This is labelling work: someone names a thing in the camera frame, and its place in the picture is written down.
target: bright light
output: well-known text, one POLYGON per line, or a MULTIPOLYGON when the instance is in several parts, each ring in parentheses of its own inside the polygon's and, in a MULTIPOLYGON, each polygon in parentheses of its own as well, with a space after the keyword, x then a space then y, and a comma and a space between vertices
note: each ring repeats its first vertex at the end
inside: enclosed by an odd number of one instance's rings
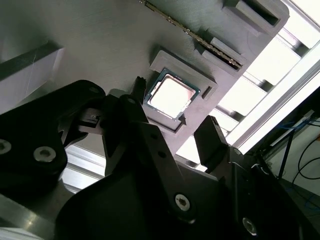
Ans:
POLYGON ((162 113, 176 118, 191 102, 196 91, 173 76, 166 74, 151 93, 148 104, 162 113))
POLYGON ((266 80, 272 85, 278 82, 299 62, 300 57, 274 38, 254 60, 247 72, 258 80, 266 80))
POLYGON ((219 106, 246 116, 266 95, 260 87, 240 77, 219 102, 219 106))
POLYGON ((320 24, 320 1, 292 0, 302 11, 308 14, 316 23, 320 24))
MULTIPOLYGON (((318 2, 317 0, 303 1, 310 6, 318 2)), ((306 45, 307 48, 313 48, 315 44, 320 40, 320 32, 294 9, 296 7, 294 7, 292 3, 290 3, 288 0, 286 0, 286 3, 287 7, 289 8, 290 17, 284 25, 284 28, 297 39, 299 39, 304 45, 306 45)), ((319 11, 317 11, 318 9, 318 7, 314 7, 316 14, 319 16, 319 11)))
POLYGON ((196 164, 200 163, 196 140, 193 136, 185 141, 176 154, 196 164))
MULTIPOLYGON (((273 109, 279 99, 281 99, 290 88, 297 83, 308 71, 314 66, 319 60, 320 56, 320 44, 318 43, 311 51, 309 51, 295 66, 294 68, 272 89, 271 92, 231 131, 226 140, 229 144, 236 148, 240 148, 242 153, 248 151, 254 146, 261 138, 263 138, 273 127, 280 122, 288 113, 292 111, 293 107, 291 105, 291 100, 285 101, 285 105, 281 108, 281 111, 273 109), (255 129, 249 131, 255 123, 258 121, 264 123, 263 126, 259 128, 257 126, 255 129)), ((301 99, 305 99, 308 95, 300 96, 301 99)))

